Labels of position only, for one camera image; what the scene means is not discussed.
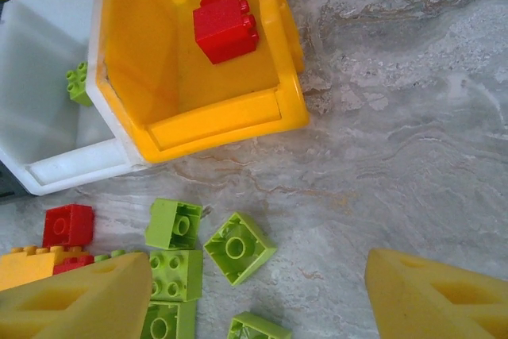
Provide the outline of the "green lego brick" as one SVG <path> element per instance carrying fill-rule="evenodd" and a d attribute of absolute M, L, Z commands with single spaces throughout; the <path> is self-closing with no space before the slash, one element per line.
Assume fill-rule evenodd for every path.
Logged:
<path fill-rule="evenodd" d="M 241 212 L 234 212 L 203 248 L 232 286 L 243 283 L 277 250 L 257 223 Z"/>
<path fill-rule="evenodd" d="M 149 254 L 152 301 L 189 302 L 202 297 L 202 250 L 157 250 Z"/>
<path fill-rule="evenodd" d="M 140 339 L 194 339 L 197 302 L 150 302 Z"/>
<path fill-rule="evenodd" d="M 118 256 L 123 256 L 123 255 L 129 254 L 129 253 L 132 253 L 132 251 L 126 251 L 124 249 L 113 250 L 112 252 L 109 252 L 109 253 L 94 256 L 94 262 L 95 263 L 103 262 L 105 260 L 109 260 L 109 259 L 112 259 L 112 258 L 118 257 Z"/>
<path fill-rule="evenodd" d="M 250 312 L 232 318 L 226 339 L 291 339 L 292 332 Z"/>
<path fill-rule="evenodd" d="M 66 80 L 70 100 L 82 106 L 93 106 L 93 102 L 86 92 L 87 62 L 81 62 L 75 70 L 68 71 Z"/>
<path fill-rule="evenodd" d="M 188 202 L 157 198 L 150 207 L 145 244 L 166 250 L 195 249 L 202 211 Z"/>

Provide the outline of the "yellow lego brick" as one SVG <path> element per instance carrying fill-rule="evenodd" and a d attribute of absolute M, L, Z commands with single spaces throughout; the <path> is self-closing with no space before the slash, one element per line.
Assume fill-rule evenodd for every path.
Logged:
<path fill-rule="evenodd" d="M 53 275 L 54 266 L 65 258 L 85 255 L 90 254 L 79 246 L 13 248 L 11 253 L 0 256 L 0 291 L 48 278 Z"/>

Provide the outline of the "white plastic bin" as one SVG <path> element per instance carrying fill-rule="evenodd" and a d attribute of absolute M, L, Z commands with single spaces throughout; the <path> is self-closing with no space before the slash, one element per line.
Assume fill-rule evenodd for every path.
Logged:
<path fill-rule="evenodd" d="M 32 195 L 147 167 L 94 85 L 101 0 L 9 0 L 0 13 L 0 163 Z M 69 98 L 87 62 L 93 106 Z"/>

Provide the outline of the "yellow plastic bin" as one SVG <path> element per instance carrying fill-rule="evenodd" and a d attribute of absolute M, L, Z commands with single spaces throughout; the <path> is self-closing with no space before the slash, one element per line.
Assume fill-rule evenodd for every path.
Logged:
<path fill-rule="evenodd" d="M 146 162 L 297 129 L 309 114 L 287 0 L 248 0 L 257 49 L 212 64 L 194 39 L 201 0 L 101 0 L 94 85 Z"/>

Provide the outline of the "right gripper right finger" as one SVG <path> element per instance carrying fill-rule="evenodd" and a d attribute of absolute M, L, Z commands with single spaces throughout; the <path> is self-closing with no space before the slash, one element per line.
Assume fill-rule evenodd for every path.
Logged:
<path fill-rule="evenodd" d="M 508 339 L 508 281 L 385 248 L 364 278 L 381 339 Z"/>

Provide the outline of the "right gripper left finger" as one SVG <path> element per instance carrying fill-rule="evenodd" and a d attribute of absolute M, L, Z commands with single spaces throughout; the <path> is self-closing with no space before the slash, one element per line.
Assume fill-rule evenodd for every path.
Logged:
<path fill-rule="evenodd" d="M 0 339 L 139 339 L 152 293 L 131 252 L 0 292 Z"/>

